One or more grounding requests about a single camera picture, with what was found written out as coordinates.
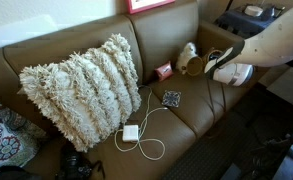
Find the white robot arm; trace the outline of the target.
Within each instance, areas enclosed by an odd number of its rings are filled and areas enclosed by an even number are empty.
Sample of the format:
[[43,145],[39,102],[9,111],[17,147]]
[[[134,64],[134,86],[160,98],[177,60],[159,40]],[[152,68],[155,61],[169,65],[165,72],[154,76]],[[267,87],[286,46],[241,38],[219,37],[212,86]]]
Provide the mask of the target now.
[[262,32],[236,42],[205,66],[205,75],[226,85],[241,86],[253,67],[273,67],[293,60],[293,7]]

